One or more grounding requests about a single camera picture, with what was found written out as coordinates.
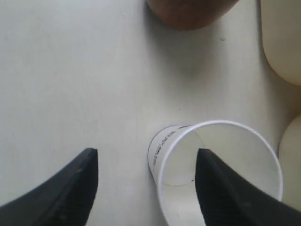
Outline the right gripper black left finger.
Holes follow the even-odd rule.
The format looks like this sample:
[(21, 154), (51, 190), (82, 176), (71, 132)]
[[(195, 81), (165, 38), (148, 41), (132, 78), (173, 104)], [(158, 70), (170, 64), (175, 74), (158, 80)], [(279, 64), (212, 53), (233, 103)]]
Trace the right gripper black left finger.
[(98, 151), (83, 150), (40, 186), (1, 206), (2, 226), (84, 226), (98, 188)]

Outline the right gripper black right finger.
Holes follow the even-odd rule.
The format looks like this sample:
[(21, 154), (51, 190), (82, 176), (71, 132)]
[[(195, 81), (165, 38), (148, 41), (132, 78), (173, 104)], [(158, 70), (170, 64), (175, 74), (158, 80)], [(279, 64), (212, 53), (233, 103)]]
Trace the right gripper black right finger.
[(200, 148), (195, 187), (207, 226), (299, 226), (301, 213), (255, 187), (209, 149)]

